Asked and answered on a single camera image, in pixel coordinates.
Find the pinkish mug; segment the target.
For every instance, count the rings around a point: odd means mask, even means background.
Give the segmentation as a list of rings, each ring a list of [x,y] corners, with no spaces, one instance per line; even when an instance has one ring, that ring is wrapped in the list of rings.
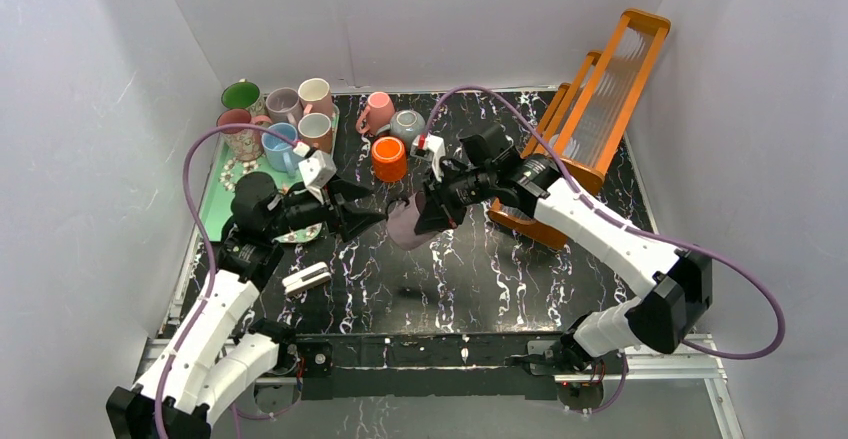
[[[422,192],[411,196],[392,199],[387,204],[386,227],[388,236],[394,244],[404,251],[416,249],[431,241],[437,232],[417,233],[416,224],[425,206],[426,199]]]

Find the light blue upside-down mug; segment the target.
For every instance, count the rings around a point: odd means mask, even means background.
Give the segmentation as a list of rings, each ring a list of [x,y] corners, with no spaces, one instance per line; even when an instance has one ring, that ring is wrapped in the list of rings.
[[[299,140],[297,129],[289,123],[272,124],[269,130],[281,134],[292,143],[297,143]],[[290,143],[270,133],[261,134],[261,143],[272,169],[289,176],[298,174],[298,166],[303,158],[294,152],[294,147]]]

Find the orange upside-down mug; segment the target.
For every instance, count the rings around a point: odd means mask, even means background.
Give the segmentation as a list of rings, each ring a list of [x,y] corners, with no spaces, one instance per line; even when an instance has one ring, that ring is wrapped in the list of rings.
[[[375,177],[385,183],[400,181],[407,173],[404,143],[395,137],[377,139],[372,147],[372,168]]]

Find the pink patterned mug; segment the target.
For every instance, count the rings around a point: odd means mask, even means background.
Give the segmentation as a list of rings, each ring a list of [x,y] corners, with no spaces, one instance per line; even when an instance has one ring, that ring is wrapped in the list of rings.
[[[230,109],[222,113],[216,122],[217,126],[251,124],[261,127],[269,127],[271,118],[267,115],[253,116],[246,109]],[[261,157],[264,148],[261,142],[261,133],[254,129],[230,128],[222,132],[225,143],[230,148],[233,156],[239,161],[253,161]]]

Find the grey upside-down mug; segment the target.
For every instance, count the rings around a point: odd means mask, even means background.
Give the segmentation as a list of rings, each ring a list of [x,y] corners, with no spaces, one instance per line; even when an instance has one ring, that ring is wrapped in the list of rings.
[[[391,136],[399,139],[409,153],[413,141],[423,132],[425,118],[418,112],[406,109],[393,114],[389,123],[377,131],[377,137]]]

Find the salmon upside-down mug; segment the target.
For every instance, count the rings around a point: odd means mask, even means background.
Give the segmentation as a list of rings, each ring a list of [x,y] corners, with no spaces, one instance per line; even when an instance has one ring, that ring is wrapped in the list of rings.
[[[334,128],[329,116],[316,112],[305,114],[297,128],[303,142],[327,154],[332,153]]]

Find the lavender ribbed mug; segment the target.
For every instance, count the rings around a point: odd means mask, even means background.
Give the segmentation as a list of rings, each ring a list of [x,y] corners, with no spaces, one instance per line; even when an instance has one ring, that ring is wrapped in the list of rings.
[[[293,88],[284,87],[270,92],[265,98],[265,108],[274,123],[297,126],[304,115],[300,96]]]

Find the cream cartoon mug green interior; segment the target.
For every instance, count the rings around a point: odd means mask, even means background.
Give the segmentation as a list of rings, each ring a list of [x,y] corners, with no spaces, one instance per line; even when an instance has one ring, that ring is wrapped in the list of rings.
[[[227,109],[247,110],[252,117],[267,114],[265,99],[260,88],[246,80],[226,87],[221,94],[221,103]]]

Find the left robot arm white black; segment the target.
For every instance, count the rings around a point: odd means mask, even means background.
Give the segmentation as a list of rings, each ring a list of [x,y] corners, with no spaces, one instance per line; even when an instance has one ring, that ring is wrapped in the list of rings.
[[[299,182],[287,192],[265,172],[239,179],[221,239],[207,247],[209,274],[190,315],[135,384],[115,388],[107,400],[114,435],[208,438],[224,411],[261,375],[304,363],[287,351],[294,331],[267,320],[255,323],[230,352],[222,350],[282,259],[277,237],[324,223],[349,241],[385,218],[354,207],[372,193],[338,175],[323,186]]]

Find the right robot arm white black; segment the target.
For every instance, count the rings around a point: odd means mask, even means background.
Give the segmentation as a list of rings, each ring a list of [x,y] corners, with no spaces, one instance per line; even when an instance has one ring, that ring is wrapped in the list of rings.
[[[461,141],[467,163],[448,158],[444,141],[420,135],[411,155],[430,164],[410,205],[414,236],[462,224],[471,204],[493,198],[577,242],[620,276],[634,298],[579,318],[560,339],[564,357],[585,363],[644,345],[674,352],[709,308],[712,261],[702,253],[644,237],[621,216],[565,177],[544,154],[522,156],[499,126]]]

